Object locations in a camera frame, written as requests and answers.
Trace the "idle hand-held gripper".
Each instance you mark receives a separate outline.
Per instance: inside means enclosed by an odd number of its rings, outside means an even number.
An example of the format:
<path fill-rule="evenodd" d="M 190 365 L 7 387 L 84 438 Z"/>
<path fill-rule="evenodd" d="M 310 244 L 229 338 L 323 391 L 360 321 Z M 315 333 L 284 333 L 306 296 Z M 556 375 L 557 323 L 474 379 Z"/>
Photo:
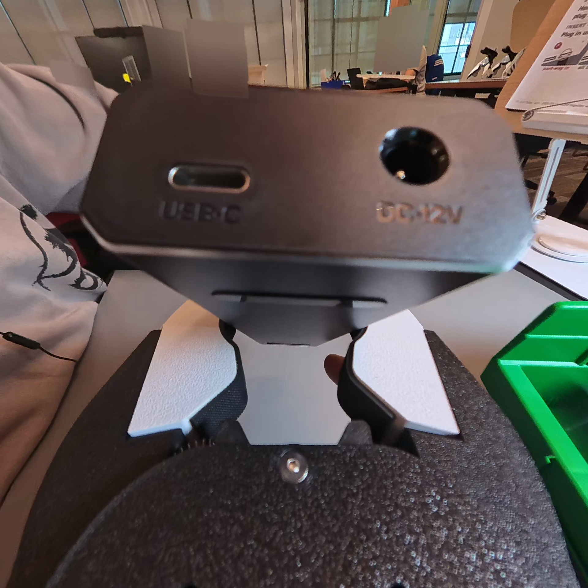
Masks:
<path fill-rule="evenodd" d="M 483 55 L 484 58 L 474 67 L 473 70 L 470 71 L 470 73 L 466 77 L 466 80 L 473 79 L 475 77 L 479 79 L 489 77 L 492 70 L 493 62 L 496 59 L 498 52 L 496 51 L 496 49 L 484 47 L 481 49 L 481 55 Z"/>
<path fill-rule="evenodd" d="M 519 60 L 525 53 L 525 48 L 521 49 L 518 52 L 515 52 L 511 49 L 509 45 L 502 49 L 502 52 L 505 54 L 505 57 L 501 62 L 498 64 L 498 74 L 497 77 L 499 78 L 507 78 L 510 77 L 515 70 Z"/>

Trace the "black computer tower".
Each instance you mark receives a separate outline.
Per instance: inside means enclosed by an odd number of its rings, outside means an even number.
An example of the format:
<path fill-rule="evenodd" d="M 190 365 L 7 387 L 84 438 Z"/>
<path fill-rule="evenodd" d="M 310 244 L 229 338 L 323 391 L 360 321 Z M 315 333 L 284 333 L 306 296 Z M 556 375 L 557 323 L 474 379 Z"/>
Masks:
<path fill-rule="evenodd" d="M 99 28 L 76 41 L 94 80 L 118 93 L 144 83 L 192 90 L 181 32 L 146 25 Z"/>

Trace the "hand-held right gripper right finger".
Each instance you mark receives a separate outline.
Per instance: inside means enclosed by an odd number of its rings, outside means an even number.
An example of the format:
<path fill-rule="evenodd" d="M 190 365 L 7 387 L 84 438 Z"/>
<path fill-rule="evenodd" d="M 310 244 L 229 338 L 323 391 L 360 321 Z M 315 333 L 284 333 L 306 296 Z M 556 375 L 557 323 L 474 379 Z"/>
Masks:
<path fill-rule="evenodd" d="M 369 425 L 374 442 L 397 442 L 407 429 L 460 434 L 424 329 L 410 311 L 351 337 L 337 399 L 351 420 Z"/>

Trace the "wooden background table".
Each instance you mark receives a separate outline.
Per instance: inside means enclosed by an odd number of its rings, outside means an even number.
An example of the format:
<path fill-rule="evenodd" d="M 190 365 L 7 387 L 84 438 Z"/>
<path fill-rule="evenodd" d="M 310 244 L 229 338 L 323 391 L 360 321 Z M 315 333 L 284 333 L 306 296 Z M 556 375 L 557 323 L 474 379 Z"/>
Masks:
<path fill-rule="evenodd" d="M 363 82 L 368 80 L 377 79 L 401 79 L 404 81 L 412 82 L 413 77 L 406 75 L 377 75 L 377 74 L 365 74 L 358 76 Z M 509 80 L 508 77 L 498 78 L 483 78 L 483 79 L 471 79 L 466 81 L 460 80 L 449 80 L 441 82 L 427 83 L 425 86 L 426 91 L 439 91 L 441 96 L 453 96 L 461 98 L 475 98 L 478 93 L 482 94 L 499 94 Z M 381 89 L 377 90 L 379 93 L 394 93 L 394 92 L 405 92 L 408 93 L 407 88 L 393 88 L 393 89 Z"/>

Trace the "person's right hand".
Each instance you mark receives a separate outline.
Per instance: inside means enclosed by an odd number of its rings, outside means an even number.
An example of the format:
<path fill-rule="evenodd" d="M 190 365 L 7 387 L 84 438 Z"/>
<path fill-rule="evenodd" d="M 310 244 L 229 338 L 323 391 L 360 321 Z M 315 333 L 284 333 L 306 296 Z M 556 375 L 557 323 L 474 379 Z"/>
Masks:
<path fill-rule="evenodd" d="M 339 384 L 341 371 L 345 365 L 346 357 L 337 354 L 329 354 L 324 360 L 324 370 L 327 377 L 335 384 Z"/>

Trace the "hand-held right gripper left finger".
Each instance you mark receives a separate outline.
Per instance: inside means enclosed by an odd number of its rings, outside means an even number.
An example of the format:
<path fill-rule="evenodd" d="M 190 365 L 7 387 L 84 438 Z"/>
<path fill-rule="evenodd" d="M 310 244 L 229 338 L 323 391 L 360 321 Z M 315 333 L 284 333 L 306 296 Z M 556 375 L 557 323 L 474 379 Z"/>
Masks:
<path fill-rule="evenodd" d="M 238 381 L 234 329 L 193 301 L 166 320 L 128 425 L 130 437 L 193 430 L 192 418 Z"/>

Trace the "white document stand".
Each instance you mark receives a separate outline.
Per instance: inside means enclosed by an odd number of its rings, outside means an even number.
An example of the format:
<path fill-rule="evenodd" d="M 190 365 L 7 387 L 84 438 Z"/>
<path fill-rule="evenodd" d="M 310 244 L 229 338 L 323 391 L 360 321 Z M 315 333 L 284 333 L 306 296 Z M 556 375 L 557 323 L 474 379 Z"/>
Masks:
<path fill-rule="evenodd" d="M 556 1 L 541 23 L 524 55 L 504 85 L 495 111 L 514 133 L 549 138 L 539 186 L 532 204 L 534 237 L 531 248 L 521 259 L 518 269 L 529 269 L 545 278 L 554 290 L 563 291 L 570 299 L 587 299 L 587 231 L 562 219 L 546 214 L 548 193 L 552 187 L 566 143 L 587 144 L 587 114 L 565 114 L 537 111 L 528 121 L 521 121 L 525 111 L 507 109 L 506 105 L 535 59 L 546 45 L 574 1 Z"/>

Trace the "glass window wall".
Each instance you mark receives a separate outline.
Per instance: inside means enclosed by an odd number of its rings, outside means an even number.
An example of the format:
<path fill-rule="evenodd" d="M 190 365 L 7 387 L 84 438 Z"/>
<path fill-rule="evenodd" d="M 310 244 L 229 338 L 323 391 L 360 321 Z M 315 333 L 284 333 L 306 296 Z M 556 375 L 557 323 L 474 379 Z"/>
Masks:
<path fill-rule="evenodd" d="M 445 75 L 462 73 L 481 1 L 306 1 L 310 85 L 320 85 L 322 70 L 343 79 L 349 68 L 373 71 L 378 21 L 406 5 L 425 10 L 428 55 L 442 57 Z"/>

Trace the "person's grey printed hoodie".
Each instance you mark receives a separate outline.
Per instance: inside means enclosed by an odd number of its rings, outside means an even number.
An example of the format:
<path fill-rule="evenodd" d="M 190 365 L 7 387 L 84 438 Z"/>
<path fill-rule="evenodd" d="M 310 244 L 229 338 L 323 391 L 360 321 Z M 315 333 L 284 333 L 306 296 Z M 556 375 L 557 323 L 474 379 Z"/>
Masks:
<path fill-rule="evenodd" d="M 39 444 L 83 354 L 106 290 L 46 217 L 1 180 L 1 499 Z"/>

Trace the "black usb hub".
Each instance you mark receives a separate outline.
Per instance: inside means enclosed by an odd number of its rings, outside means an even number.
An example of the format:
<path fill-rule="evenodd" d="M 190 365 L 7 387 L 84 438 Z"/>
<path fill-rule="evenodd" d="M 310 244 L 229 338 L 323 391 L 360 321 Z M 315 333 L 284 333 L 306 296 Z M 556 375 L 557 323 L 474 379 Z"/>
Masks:
<path fill-rule="evenodd" d="M 262 86 L 118 96 L 81 216 L 255 341 L 304 346 L 510 270 L 533 237 L 511 130 L 479 101 Z"/>

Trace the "printed instruction sheet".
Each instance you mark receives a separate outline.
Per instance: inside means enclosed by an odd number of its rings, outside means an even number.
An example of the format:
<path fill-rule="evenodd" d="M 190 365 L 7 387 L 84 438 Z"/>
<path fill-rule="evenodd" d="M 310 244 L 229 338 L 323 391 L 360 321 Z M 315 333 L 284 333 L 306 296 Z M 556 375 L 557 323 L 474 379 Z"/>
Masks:
<path fill-rule="evenodd" d="M 507 109 L 587 98 L 587 1 L 574 1 L 507 103 Z M 587 101 L 554 109 L 587 114 Z"/>

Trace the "green plastic bin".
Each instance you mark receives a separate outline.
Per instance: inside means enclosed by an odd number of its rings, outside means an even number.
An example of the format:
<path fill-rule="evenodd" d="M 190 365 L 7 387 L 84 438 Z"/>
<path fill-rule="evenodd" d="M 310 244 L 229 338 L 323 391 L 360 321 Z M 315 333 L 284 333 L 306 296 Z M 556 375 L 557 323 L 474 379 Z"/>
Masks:
<path fill-rule="evenodd" d="M 549 306 L 481 380 L 531 453 L 587 582 L 587 302 Z"/>

